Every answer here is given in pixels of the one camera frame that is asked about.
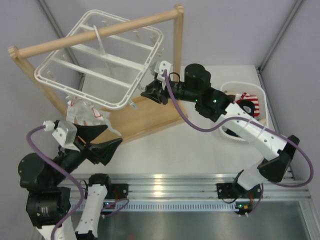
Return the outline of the white sock with red trim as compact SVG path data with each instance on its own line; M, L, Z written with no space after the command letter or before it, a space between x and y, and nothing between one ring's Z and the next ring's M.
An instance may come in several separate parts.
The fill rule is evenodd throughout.
M107 129L121 136L122 134L112 127L109 120L110 112L98 110L91 102L78 96L68 95L66 120L80 126L100 126L106 125Z

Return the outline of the white plastic clip hanger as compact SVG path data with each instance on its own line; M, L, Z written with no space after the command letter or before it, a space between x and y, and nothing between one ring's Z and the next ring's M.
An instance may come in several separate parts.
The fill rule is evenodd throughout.
M145 26L98 37L70 47L78 63L65 49L51 52L35 69L35 79L70 97L79 97L96 106L120 110L136 109L134 97L143 90L141 81L152 64L164 35Z

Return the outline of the black blue sports sock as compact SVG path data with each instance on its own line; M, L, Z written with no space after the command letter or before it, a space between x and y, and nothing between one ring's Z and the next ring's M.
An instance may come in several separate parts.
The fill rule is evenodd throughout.
M243 109L247 114L249 114L251 117L254 116L255 111L255 104L252 101L249 100L239 100L237 104L240 106L241 109Z

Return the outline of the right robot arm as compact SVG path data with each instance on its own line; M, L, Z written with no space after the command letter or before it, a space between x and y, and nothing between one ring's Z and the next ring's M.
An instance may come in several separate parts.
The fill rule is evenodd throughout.
M266 181L282 181L294 158L300 140L291 135L277 135L249 115L226 93L211 86L211 74L198 63L184 69L183 81L172 81L166 62L154 69L153 81L140 94L158 104L166 105L172 100L177 111L177 101L192 102L195 110L204 118L223 126L252 144L263 159L241 170L227 188L228 199L246 198L255 187Z

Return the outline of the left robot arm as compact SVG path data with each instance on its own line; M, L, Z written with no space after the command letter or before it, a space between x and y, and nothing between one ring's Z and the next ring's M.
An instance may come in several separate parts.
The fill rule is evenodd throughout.
M19 184L28 191L26 212L46 240L96 240L104 200L113 194L110 177L96 173L83 187L72 172L84 161L107 165L122 138L94 143L106 125L78 125L66 120L45 121L26 140L33 152L18 165ZM51 132L59 144L55 158L35 145L33 134Z

